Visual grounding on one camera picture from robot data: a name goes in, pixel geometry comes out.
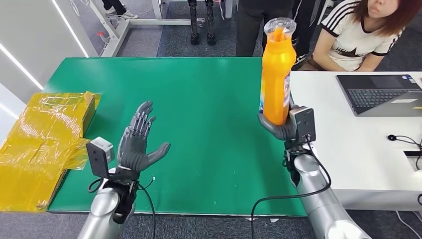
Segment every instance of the white t-shirt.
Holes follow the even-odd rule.
[[[377,34],[378,31],[366,31],[363,20],[355,22],[353,19],[353,11],[359,2],[343,1],[321,22],[322,28],[336,37],[328,52],[329,57],[346,71],[358,69],[369,53],[387,55],[402,34],[382,36]]]

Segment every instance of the person in black pants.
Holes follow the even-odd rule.
[[[137,19],[138,15],[131,14],[126,10],[126,5],[122,4],[119,0],[102,0],[104,9],[107,14],[117,15],[124,19]]]
[[[239,0],[236,56],[252,56],[262,20],[264,25],[277,17],[288,17],[294,0]],[[262,38],[265,50],[267,35]]]
[[[293,19],[297,26],[292,36],[292,43],[296,46],[295,65],[304,61],[309,54],[311,39],[324,4],[325,0],[295,0]]]

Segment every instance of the yellow package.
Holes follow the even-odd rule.
[[[66,170],[83,169],[98,101],[89,92],[32,96],[0,147],[0,211],[45,211]]]

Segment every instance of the laptop keyboard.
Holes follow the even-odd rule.
[[[384,102],[387,102],[401,94],[410,90],[348,90],[353,103],[358,108],[375,107]]]

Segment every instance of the orange bottle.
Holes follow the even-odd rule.
[[[289,113],[290,71],[296,60],[292,34],[296,23],[290,18],[275,18],[264,26],[267,45],[262,56],[261,99],[259,110],[275,125],[283,125]]]

